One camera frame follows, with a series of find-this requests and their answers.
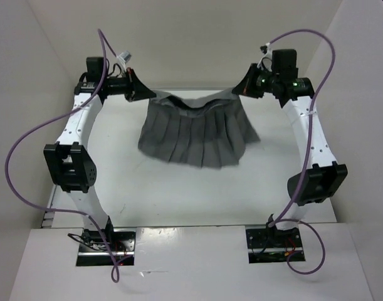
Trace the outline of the grey pleated skirt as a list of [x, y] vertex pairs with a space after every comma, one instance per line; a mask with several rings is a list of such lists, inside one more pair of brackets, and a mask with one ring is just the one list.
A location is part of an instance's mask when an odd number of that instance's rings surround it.
[[198, 98], [157, 92], [148, 102], [138, 149], [166, 163], [220, 169], [237, 166], [247, 146], [259, 141], [231, 89]]

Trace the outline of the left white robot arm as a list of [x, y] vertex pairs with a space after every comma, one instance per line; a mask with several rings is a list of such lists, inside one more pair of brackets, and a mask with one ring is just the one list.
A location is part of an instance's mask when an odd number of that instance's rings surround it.
[[97, 167], [87, 151], [93, 124], [109, 96], [123, 95], [128, 102], [156, 96], [126, 66], [130, 57], [129, 52], [117, 56], [121, 72], [116, 77], [107, 74], [102, 57], [86, 59], [87, 71], [74, 90], [73, 113], [56, 142], [43, 150], [53, 182], [73, 200], [83, 216], [86, 235], [103, 251], [114, 246], [116, 236], [95, 190]]

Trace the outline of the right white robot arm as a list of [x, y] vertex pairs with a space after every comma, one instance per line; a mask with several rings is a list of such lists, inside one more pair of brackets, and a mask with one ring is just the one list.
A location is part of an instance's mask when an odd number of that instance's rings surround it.
[[318, 117], [316, 93], [309, 78], [300, 78], [294, 49], [272, 50], [262, 46], [263, 57], [251, 64], [233, 93], [250, 98], [274, 96], [288, 117], [298, 147], [302, 170], [289, 178], [289, 203], [281, 213], [268, 220], [265, 238], [271, 246], [280, 246], [287, 231], [296, 228], [308, 209], [331, 198], [348, 170], [337, 162]]

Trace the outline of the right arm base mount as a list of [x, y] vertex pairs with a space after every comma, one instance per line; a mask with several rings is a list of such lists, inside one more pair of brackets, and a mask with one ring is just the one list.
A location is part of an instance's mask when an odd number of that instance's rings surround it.
[[298, 228], [277, 230], [265, 225], [245, 229], [249, 264], [305, 261]]

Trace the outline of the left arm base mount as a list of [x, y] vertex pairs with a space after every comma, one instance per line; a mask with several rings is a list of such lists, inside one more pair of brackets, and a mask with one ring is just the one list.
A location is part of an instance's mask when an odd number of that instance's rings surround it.
[[[76, 266], [113, 266], [106, 245], [97, 231], [83, 230], [67, 236], [78, 245]], [[135, 262], [135, 230], [112, 231], [106, 236], [107, 243], [119, 266], [133, 266]]]

